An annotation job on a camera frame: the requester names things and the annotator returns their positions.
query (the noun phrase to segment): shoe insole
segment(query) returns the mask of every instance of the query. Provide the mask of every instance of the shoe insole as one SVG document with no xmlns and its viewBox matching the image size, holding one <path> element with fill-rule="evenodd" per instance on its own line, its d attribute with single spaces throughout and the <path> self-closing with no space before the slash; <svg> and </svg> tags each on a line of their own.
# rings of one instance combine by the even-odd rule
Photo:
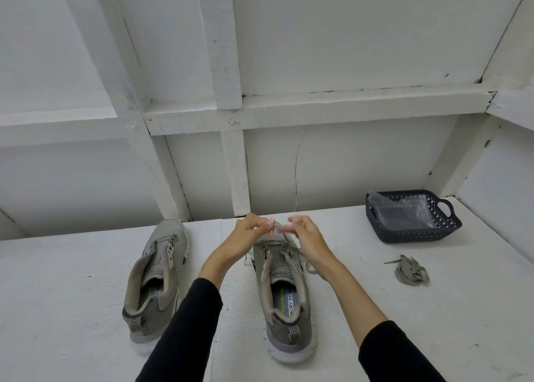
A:
<svg viewBox="0 0 534 382">
<path fill-rule="evenodd" d="M 293 310 L 300 302 L 295 285 L 286 281 L 278 281 L 271 285 L 272 303 L 287 317 L 291 317 Z"/>
<path fill-rule="evenodd" d="M 159 295 L 163 291 L 164 280 L 152 278 L 141 288 L 141 292 L 139 294 L 139 307 L 137 308 L 137 310 L 141 309 L 141 306 L 146 302 L 148 298 Z"/>
</svg>

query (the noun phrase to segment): person's right hand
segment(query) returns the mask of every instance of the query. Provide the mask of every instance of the person's right hand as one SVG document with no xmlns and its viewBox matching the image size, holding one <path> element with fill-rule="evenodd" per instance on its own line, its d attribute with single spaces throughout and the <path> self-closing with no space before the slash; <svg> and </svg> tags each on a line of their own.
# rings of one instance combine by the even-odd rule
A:
<svg viewBox="0 0 534 382">
<path fill-rule="evenodd" d="M 298 237 L 306 259 L 324 278 L 326 267 L 337 258 L 326 245 L 323 235 L 308 216 L 291 216 L 288 220 L 291 224 L 280 226 L 279 231 L 294 233 Z"/>
</svg>

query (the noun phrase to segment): shoe tongue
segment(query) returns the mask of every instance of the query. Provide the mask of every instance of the shoe tongue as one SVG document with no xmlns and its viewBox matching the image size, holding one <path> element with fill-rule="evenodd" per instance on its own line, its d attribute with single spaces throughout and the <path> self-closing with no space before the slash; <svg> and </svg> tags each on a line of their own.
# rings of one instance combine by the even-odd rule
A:
<svg viewBox="0 0 534 382">
<path fill-rule="evenodd" d="M 295 279 L 293 278 L 293 271 L 290 265 L 287 263 L 286 258 L 282 254 L 282 249 L 279 246 L 270 248 L 273 259 L 271 263 L 271 270 L 269 275 L 271 278 L 271 285 L 279 281 L 289 282 L 295 285 Z"/>
<path fill-rule="evenodd" d="M 150 261 L 146 264 L 143 276 L 141 277 L 141 287 L 145 286 L 151 279 L 164 278 L 164 249 L 167 246 L 167 240 L 156 242 L 156 251 L 152 254 Z"/>
</svg>

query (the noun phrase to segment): person's left hand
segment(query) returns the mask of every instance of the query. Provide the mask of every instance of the person's left hand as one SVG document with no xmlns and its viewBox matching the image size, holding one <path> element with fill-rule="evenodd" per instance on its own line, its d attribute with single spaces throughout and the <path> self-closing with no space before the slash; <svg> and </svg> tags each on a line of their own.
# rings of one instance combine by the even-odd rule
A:
<svg viewBox="0 0 534 382">
<path fill-rule="evenodd" d="M 267 233 L 272 237 L 274 229 L 274 219 L 267 219 L 254 213 L 249 213 L 236 222 L 236 228 L 224 240 L 220 248 L 236 262 L 247 254 L 258 238 Z"/>
</svg>

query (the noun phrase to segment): black plastic basket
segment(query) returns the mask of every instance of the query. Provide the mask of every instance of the black plastic basket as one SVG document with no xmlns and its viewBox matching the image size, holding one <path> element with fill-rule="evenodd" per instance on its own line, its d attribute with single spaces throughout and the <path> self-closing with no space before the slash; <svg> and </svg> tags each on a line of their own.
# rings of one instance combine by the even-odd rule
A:
<svg viewBox="0 0 534 382">
<path fill-rule="evenodd" d="M 389 230 L 387 229 L 373 207 L 369 202 L 369 194 L 365 196 L 365 212 L 378 238 L 384 243 L 413 243 L 415 241 L 434 241 L 441 240 L 453 231 L 462 227 L 462 222 L 454 214 L 452 204 L 446 199 L 440 199 L 436 194 L 424 189 L 412 191 L 390 191 L 379 192 L 380 195 L 391 199 L 394 202 L 399 201 L 407 196 L 426 195 L 428 208 L 431 211 L 432 218 L 436 224 L 435 228 L 411 229 L 411 230 Z M 451 215 L 447 216 L 443 210 L 439 209 L 437 204 L 443 202 L 451 210 Z"/>
</svg>

